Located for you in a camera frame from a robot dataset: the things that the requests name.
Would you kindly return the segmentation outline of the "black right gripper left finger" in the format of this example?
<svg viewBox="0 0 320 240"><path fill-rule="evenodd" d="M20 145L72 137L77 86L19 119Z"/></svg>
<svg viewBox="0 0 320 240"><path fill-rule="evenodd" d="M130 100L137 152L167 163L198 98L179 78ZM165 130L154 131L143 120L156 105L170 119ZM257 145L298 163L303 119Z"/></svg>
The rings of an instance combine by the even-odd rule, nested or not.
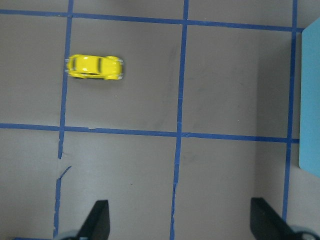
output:
<svg viewBox="0 0 320 240"><path fill-rule="evenodd" d="M108 200L97 200L77 233L76 240L107 240L110 236Z"/></svg>

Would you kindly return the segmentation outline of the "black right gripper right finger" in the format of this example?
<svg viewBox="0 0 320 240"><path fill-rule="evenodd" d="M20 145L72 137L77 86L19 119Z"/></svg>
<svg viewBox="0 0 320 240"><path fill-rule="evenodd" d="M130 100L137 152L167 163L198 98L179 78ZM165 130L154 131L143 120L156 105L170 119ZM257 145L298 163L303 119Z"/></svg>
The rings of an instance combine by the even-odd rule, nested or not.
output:
<svg viewBox="0 0 320 240"><path fill-rule="evenodd" d="M256 240L295 240L295 232L261 197L250 200L250 230Z"/></svg>

